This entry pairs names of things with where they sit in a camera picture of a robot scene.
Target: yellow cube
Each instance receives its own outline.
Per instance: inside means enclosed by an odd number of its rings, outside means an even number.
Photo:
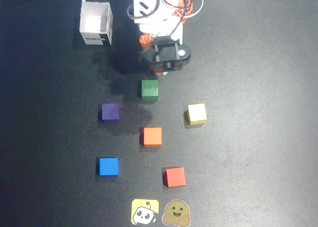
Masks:
[[[190,125],[204,124],[207,121],[207,113],[204,104],[188,105],[188,119]]]

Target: open cardboard box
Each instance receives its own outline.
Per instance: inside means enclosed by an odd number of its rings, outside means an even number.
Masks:
[[[108,2],[81,1],[79,31],[87,45],[111,45],[113,14]]]

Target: cartoon robot sticker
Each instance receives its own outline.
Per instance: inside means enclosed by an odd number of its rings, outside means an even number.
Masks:
[[[135,199],[132,202],[131,223],[151,225],[158,219],[159,202],[157,200]]]
[[[162,223],[166,226],[190,226],[191,218],[188,204],[182,200],[170,201],[165,207]]]

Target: blue cube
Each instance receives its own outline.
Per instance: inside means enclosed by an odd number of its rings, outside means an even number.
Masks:
[[[100,176],[118,176],[119,162],[118,158],[108,157],[99,159]]]

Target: cube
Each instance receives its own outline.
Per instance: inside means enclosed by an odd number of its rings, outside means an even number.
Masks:
[[[102,121],[107,123],[117,123],[119,121],[119,104],[102,104]]]
[[[161,147],[161,128],[144,128],[144,146],[147,148]]]
[[[99,159],[100,176],[118,176],[119,162],[118,158],[108,157]]]
[[[159,93],[158,80],[142,80],[141,81],[141,97],[145,101],[157,101]]]
[[[189,124],[204,124],[207,121],[207,113],[204,104],[188,105]]]
[[[168,187],[185,186],[184,168],[170,168],[166,171]]]

